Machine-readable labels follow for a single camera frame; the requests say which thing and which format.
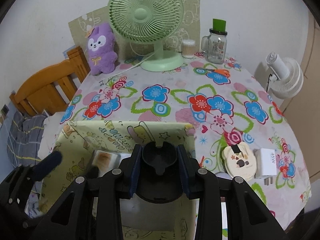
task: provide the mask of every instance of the white fan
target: white fan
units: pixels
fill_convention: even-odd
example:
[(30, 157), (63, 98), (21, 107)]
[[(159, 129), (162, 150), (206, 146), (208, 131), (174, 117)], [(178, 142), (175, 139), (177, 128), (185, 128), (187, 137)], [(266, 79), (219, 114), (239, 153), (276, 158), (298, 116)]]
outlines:
[(277, 98), (292, 98), (299, 93), (303, 85), (303, 72), (295, 59), (281, 59), (278, 54), (271, 52), (266, 62), (274, 74), (270, 79), (270, 89)]

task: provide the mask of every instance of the gold bow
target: gold bow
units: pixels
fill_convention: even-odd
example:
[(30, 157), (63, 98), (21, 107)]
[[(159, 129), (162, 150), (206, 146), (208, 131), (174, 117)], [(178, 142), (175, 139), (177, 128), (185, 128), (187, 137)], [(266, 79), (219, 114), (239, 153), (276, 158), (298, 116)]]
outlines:
[(92, 61), (94, 61), (94, 65), (97, 65), (97, 61), (101, 60), (101, 57), (92, 58)]

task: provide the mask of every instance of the wall outlet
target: wall outlet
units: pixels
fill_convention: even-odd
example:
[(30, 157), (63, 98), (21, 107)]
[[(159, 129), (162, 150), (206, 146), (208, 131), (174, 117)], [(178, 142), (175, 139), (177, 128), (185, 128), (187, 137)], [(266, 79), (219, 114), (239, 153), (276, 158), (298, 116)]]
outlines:
[(9, 112), (9, 108), (6, 105), (4, 105), (1, 109), (2, 117), (5, 118), (8, 114), (8, 112)]

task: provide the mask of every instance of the red heart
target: red heart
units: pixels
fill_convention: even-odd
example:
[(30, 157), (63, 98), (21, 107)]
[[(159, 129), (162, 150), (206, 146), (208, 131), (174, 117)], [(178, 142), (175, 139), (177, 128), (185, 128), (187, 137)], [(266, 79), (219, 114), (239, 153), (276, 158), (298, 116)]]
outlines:
[(201, 132), (202, 132), (202, 133), (205, 133), (207, 130), (208, 130), (208, 128), (207, 128), (205, 125), (203, 125), (203, 126), (202, 126), (202, 131), (201, 131)]

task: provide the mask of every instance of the glass mug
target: glass mug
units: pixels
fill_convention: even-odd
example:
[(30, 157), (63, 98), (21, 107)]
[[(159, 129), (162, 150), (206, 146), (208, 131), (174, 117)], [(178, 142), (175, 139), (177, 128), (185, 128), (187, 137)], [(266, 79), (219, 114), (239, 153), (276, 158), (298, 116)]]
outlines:
[(226, 55), (227, 32), (218, 32), (210, 29), (210, 35), (204, 36), (201, 41), (201, 49), (207, 61), (222, 64)]

